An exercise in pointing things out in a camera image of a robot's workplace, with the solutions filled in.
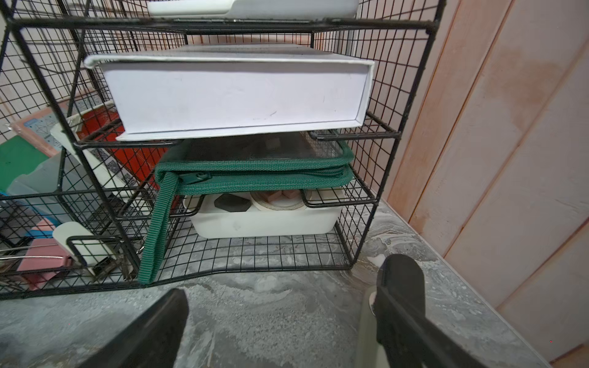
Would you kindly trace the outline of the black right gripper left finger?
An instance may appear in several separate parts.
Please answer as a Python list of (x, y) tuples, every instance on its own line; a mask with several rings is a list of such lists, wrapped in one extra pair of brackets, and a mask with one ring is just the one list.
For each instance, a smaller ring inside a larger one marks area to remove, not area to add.
[(173, 367), (189, 316), (185, 291), (174, 288), (82, 367)]

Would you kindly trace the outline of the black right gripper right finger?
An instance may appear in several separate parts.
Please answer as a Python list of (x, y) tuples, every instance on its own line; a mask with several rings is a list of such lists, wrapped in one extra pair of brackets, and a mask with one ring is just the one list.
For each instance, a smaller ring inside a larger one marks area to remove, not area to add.
[(407, 255), (389, 255), (380, 266), (374, 314), (390, 367), (484, 366), (426, 317), (424, 274)]

